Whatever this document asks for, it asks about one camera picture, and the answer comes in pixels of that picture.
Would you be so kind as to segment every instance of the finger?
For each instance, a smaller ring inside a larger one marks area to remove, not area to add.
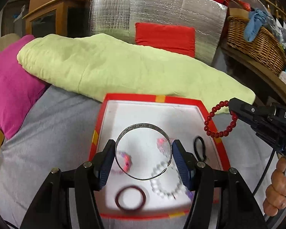
[[[278,170],[275,170],[271,175],[273,188],[283,196],[286,196],[286,177]]]
[[[278,209],[271,205],[267,199],[263,202],[264,213],[268,216],[275,216],[278,213]]]
[[[284,172],[286,170],[286,158],[281,157],[277,163],[276,169],[280,172]]]
[[[286,197],[275,191],[272,185],[266,189],[266,198],[271,205],[278,209],[286,207]]]

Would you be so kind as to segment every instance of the red beaded bracelet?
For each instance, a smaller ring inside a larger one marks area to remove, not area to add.
[[[212,111],[209,113],[209,115],[206,118],[206,121],[204,122],[205,127],[204,130],[206,131],[206,134],[208,136],[211,136],[212,138],[222,138],[223,136],[228,136],[229,132],[232,132],[233,128],[236,127],[236,121],[238,119],[237,115],[233,113],[233,111],[231,111],[231,115],[232,115],[232,121],[230,123],[229,126],[227,126],[227,129],[224,131],[220,131],[220,132],[214,132],[214,131],[210,131],[209,130],[209,121],[212,120],[212,117],[215,116],[215,113],[220,110],[222,107],[228,107],[229,106],[229,101],[221,101],[219,104],[217,104],[215,107],[212,107]]]

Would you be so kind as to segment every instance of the wicker basket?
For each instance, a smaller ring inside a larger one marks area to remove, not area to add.
[[[229,16],[228,22],[228,46],[255,59],[277,76],[284,70],[286,55],[272,33],[261,27],[254,41],[247,42],[244,40],[244,30],[249,20],[238,16]]]

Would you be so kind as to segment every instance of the magenta pillow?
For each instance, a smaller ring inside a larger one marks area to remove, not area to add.
[[[31,107],[46,90],[46,83],[27,73],[17,54],[35,39],[26,35],[0,52],[0,128],[10,139],[20,129]]]

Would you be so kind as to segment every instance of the bed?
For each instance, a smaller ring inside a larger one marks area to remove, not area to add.
[[[52,167],[62,171],[78,167],[88,159],[92,133],[100,103],[85,96],[50,86],[27,114],[14,137],[0,149],[0,214],[19,227],[32,199]],[[230,115],[216,115],[219,130],[231,120]],[[231,166],[237,168],[253,190],[266,166],[271,148],[257,138],[242,121],[229,137],[223,138]],[[262,208],[270,169],[255,198]],[[214,209],[211,225],[216,225]],[[79,228],[74,191],[70,190],[72,227]],[[125,221],[103,219],[105,228],[182,228],[185,216],[174,219]]]

